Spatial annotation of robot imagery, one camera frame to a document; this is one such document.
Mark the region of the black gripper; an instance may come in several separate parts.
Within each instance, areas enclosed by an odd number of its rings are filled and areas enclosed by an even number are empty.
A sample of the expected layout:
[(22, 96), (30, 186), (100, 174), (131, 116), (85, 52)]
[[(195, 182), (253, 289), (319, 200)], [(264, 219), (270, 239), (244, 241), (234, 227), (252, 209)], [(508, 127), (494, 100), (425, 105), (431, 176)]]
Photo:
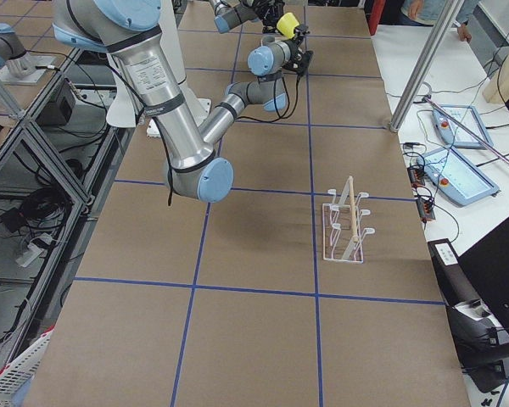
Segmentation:
[(303, 50), (300, 43), (295, 40), (287, 40), (290, 50), (290, 59), (287, 62), (287, 70), (296, 75), (305, 75), (309, 69), (314, 53), (311, 50)]
[(266, 0), (260, 2), (260, 20), (263, 24), (263, 33), (275, 33), (277, 22), (284, 15), (283, 0)]

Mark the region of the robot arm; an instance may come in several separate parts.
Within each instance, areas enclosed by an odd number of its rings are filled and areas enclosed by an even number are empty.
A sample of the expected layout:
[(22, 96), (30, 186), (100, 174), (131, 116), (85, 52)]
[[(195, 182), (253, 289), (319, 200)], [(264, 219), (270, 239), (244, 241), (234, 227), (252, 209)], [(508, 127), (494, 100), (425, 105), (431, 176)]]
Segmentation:
[(215, 14), (215, 25), (220, 33), (226, 33), (247, 21), (260, 20), (263, 33), (275, 33), (277, 22), (284, 16), (284, 1), (244, 0), (235, 6), (227, 1), (209, 1)]
[(161, 1), (56, 1), (55, 38), (66, 45), (107, 53), (118, 64), (117, 75), (158, 129), (165, 145), (164, 177), (171, 192), (207, 203), (221, 201), (234, 178), (232, 164), (219, 156), (215, 144), (242, 111), (259, 104), (266, 111), (284, 109), (288, 96), (282, 73), (303, 75), (313, 53), (301, 44), (309, 33), (294, 14), (282, 11), (282, 1), (242, 1), (232, 7), (212, 2), (215, 24), (227, 32), (246, 20), (260, 19), (280, 38), (265, 35), (249, 54), (255, 79), (231, 84), (223, 100), (197, 124), (187, 98), (161, 47)]

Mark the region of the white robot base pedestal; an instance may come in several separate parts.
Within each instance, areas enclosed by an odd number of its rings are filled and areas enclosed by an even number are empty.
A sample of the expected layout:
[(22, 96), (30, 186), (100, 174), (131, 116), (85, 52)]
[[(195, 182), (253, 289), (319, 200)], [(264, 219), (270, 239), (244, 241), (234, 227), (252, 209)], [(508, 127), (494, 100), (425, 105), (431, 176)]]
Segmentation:
[[(159, 26), (162, 30), (160, 47), (163, 50), (171, 71), (182, 90), (195, 123), (200, 126), (209, 115), (211, 101), (209, 99), (197, 98), (187, 83), (187, 76), (184, 69), (182, 50), (176, 28), (172, 1), (161, 1)], [(139, 107), (133, 102), (125, 84), (117, 74), (113, 74), (117, 93), (114, 102), (109, 107), (106, 120), (107, 123), (119, 128), (134, 128), (138, 119), (135, 118)]]

